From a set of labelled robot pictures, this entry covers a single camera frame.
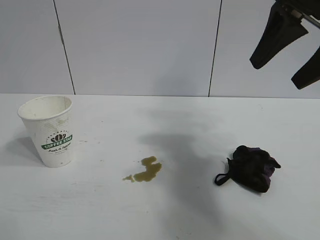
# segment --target dark cloth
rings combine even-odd
[[[258,147],[239,146],[233,153],[233,160],[228,160],[229,171],[218,174],[214,183],[218,186],[230,178],[256,192],[266,193],[270,187],[270,177],[279,163],[267,151]]]

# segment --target brown liquid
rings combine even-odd
[[[157,161],[157,158],[155,156],[142,159],[141,164],[145,166],[145,171],[139,172],[133,175],[133,177],[132,175],[129,175],[122,180],[131,180],[132,183],[134,181],[137,181],[139,183],[143,181],[150,182],[152,179],[156,177],[157,173],[160,171],[162,167],[162,164],[160,162],[152,164],[155,161]]]
[[[122,180],[123,180],[123,181],[125,181],[125,180],[130,180],[132,183],[135,181],[135,180],[133,179],[132,175],[129,175],[129,176],[123,178]]]

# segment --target cup rim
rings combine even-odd
[[[69,106],[67,109],[65,109],[65,110],[63,110],[62,112],[59,112],[59,113],[57,113],[57,114],[55,114],[55,115],[52,115],[52,116],[50,116],[50,117],[28,118],[28,117],[23,117],[23,116],[21,116],[21,114],[20,114],[21,109],[22,109],[25,105],[29,104],[29,103],[32,102],[32,101],[38,100],[38,99],[52,98],[52,97],[63,97],[63,98],[67,98],[67,99],[70,100],[71,104],[70,104],[70,106]],[[67,113],[67,112],[71,109],[72,105],[73,105],[72,100],[71,100],[69,97],[67,97],[67,96],[62,96],[62,95],[40,96],[40,97],[36,97],[36,98],[31,99],[31,100],[25,102],[24,104],[22,104],[22,105],[19,107],[19,109],[18,109],[18,111],[17,111],[17,114],[18,114],[18,116],[19,116],[22,120],[28,120],[28,121],[43,121],[43,120],[53,119],[53,118],[59,117],[59,116],[65,114],[65,113]]]

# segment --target stain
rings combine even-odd
[[[58,123],[58,125],[62,125],[65,122],[67,122],[68,120],[69,120],[69,118],[67,117],[65,120],[57,119],[56,122]]]
[[[129,176],[126,176],[126,177],[125,177],[125,178],[123,178],[122,180],[123,180],[123,181],[125,181],[125,180],[130,180],[132,183],[134,183],[134,182],[135,182],[134,178],[132,177],[132,174],[131,174],[131,175],[129,175]]]
[[[135,175],[129,175],[122,180],[130,180],[133,182],[150,182],[154,179],[157,173],[162,168],[162,164],[160,162],[153,164],[157,161],[155,156],[147,157],[141,160],[141,165],[145,166],[145,171],[136,173]]]
[[[58,132],[58,129],[54,125],[52,125],[50,122],[45,123],[44,126],[53,132]]]

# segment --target white paper cup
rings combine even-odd
[[[18,110],[47,167],[62,167],[72,160],[71,107],[72,101],[68,97],[42,96],[28,101]]]

